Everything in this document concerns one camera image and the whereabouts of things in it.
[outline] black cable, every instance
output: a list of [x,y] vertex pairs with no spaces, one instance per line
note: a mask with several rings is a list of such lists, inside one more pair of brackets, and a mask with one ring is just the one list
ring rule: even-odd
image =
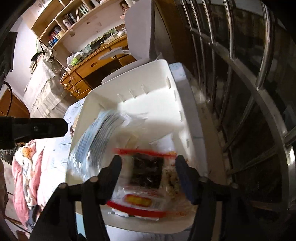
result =
[[29,234],[31,234],[28,230],[23,229],[22,227],[18,226],[16,223],[12,222],[11,220],[9,220],[7,217],[5,217],[6,220],[8,220],[9,222],[11,222],[14,226],[18,227],[19,229],[23,230],[24,232],[27,232]]
[[8,107],[8,111],[7,111],[7,114],[6,116],[8,116],[9,114],[9,111],[10,111],[10,107],[11,107],[11,104],[12,104],[12,89],[11,89],[11,86],[9,83],[7,83],[6,81],[3,82],[3,84],[6,84],[10,90],[10,104],[9,104],[9,107]]

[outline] window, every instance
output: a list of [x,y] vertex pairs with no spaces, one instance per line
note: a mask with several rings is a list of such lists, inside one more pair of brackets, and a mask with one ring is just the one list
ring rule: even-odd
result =
[[194,17],[192,6],[191,6],[189,0],[184,0],[184,2],[185,2],[186,7],[187,7],[187,11],[188,11],[188,14],[189,14],[189,18],[190,18],[192,27],[197,29],[197,24],[196,24],[196,20],[195,20],[195,17]]
[[235,4],[236,7],[233,8],[235,55],[257,75],[261,65],[265,39],[262,7],[260,1],[237,0]]
[[211,95],[212,87],[213,87],[213,56],[212,56],[213,50],[208,45],[204,45],[204,51],[205,51],[205,70],[206,70],[206,76],[207,76],[207,93]]
[[203,34],[207,34],[208,36],[210,36],[210,28],[209,28],[209,24],[207,21],[207,15],[205,14],[205,8],[202,4],[202,1],[201,0],[192,0],[192,2],[195,7],[196,13],[199,17],[201,32]]
[[223,0],[215,1],[215,5],[210,5],[212,12],[212,21],[213,21],[213,32],[214,38],[217,42],[222,44],[225,48],[228,49],[229,45],[229,31],[227,17],[225,13],[225,7]]
[[223,102],[226,82],[227,82],[227,73],[228,73],[228,64],[217,54],[216,55],[217,92],[216,92],[215,108],[218,114],[221,113],[222,102]]
[[296,45],[290,35],[275,25],[274,54],[264,88],[279,109],[288,130],[296,125]]
[[176,6],[177,6],[177,8],[179,10],[179,13],[180,13],[181,19],[183,21],[183,24],[189,26],[188,20],[187,20],[187,17],[186,17],[184,8],[183,8],[183,5],[181,3],[181,0],[175,0],[175,3],[176,3]]
[[260,107],[255,103],[244,127],[230,146],[234,168],[243,168],[248,161],[256,158],[274,146],[274,139]]
[[279,203],[281,191],[281,165],[277,155],[235,174],[236,183],[247,198],[267,203]]
[[229,93],[229,102],[222,121],[226,139],[232,137],[237,125],[239,124],[247,103],[251,97],[250,91],[241,81],[238,75],[233,72]]

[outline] desk drawer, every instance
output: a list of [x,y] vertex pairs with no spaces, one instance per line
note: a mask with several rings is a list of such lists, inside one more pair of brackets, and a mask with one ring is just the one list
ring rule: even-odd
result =
[[132,55],[126,55],[126,56],[118,59],[118,61],[120,62],[120,64],[122,66],[126,66],[126,65],[128,65],[128,64],[130,64],[130,63],[132,63],[132,62],[134,62],[136,60]]
[[91,88],[89,88],[88,90],[84,91],[83,93],[79,94],[78,96],[76,96],[76,99],[81,100],[83,99],[85,96],[87,96],[87,94],[91,91]]
[[75,97],[77,97],[78,95],[80,95],[81,93],[89,89],[89,86],[83,80],[78,82],[74,87],[77,91],[80,92],[80,93],[77,93],[76,91],[73,90],[73,87],[72,87],[69,91]]
[[[123,39],[116,44],[110,46],[111,49],[116,49],[118,47],[123,47],[123,49],[128,49],[128,39]],[[123,57],[125,54],[118,54],[116,55],[117,58]]]
[[[76,85],[81,80],[81,77],[75,71],[71,73],[71,76],[73,77],[72,85]],[[72,85],[70,85],[70,82],[71,82],[70,76],[66,77],[62,81],[62,84],[65,84],[63,85],[64,89],[69,90],[72,88]]]
[[98,60],[100,56],[103,54],[109,52],[110,50],[108,48],[104,49],[103,51],[99,52],[96,54],[94,57],[90,58],[88,61],[83,63],[80,67],[76,69],[76,72],[82,77],[86,77],[92,72],[96,71],[97,69],[101,68],[105,64],[111,62],[113,59],[108,58],[108,59],[102,59]]

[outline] white cord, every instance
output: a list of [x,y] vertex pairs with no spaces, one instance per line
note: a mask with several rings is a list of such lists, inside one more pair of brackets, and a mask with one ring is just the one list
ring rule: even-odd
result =
[[[64,66],[60,69],[60,71],[59,71],[59,83],[60,83],[61,85],[64,85],[64,86],[68,86],[68,85],[73,86],[73,90],[74,90],[75,92],[77,92],[77,93],[80,94],[80,92],[79,92],[78,90],[76,90],[75,86],[72,84],[73,76],[70,74],[70,71],[67,71],[67,72],[64,73],[63,76],[61,77],[61,71],[62,71],[62,69],[64,69],[65,71],[67,71],[67,70],[66,70],[66,67],[64,67]],[[63,84],[63,83],[62,83],[63,78],[66,76],[67,73],[68,73],[69,76],[70,76],[70,83],[69,83],[69,84]]]

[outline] white chair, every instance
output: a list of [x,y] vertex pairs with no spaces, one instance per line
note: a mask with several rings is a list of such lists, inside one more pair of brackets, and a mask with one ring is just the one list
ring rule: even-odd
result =
[[99,60],[110,58],[117,54],[130,54],[136,61],[105,77],[102,80],[102,84],[157,58],[154,46],[155,12],[153,0],[140,0],[136,2],[126,12],[124,20],[129,50],[119,47],[102,55]]

